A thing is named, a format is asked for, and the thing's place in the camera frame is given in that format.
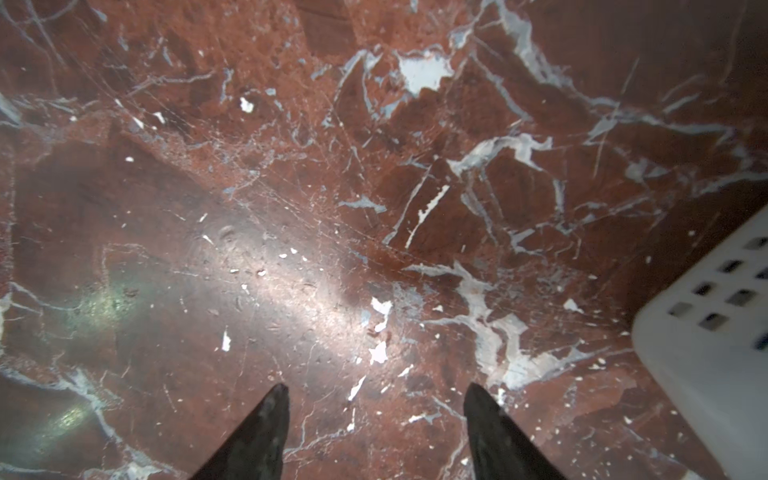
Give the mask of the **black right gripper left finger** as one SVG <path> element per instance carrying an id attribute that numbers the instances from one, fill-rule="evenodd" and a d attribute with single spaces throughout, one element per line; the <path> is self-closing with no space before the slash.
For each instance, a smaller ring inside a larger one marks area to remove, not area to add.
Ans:
<path id="1" fill-rule="evenodd" d="M 289 424 L 289 389 L 278 383 L 191 479 L 279 480 Z"/>

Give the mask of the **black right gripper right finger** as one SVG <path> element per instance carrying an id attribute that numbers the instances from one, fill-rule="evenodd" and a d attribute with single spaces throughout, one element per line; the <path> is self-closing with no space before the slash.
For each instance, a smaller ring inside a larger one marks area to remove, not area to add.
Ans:
<path id="1" fill-rule="evenodd" d="M 566 479 L 481 385 L 469 384 L 463 412 L 476 479 Z"/>

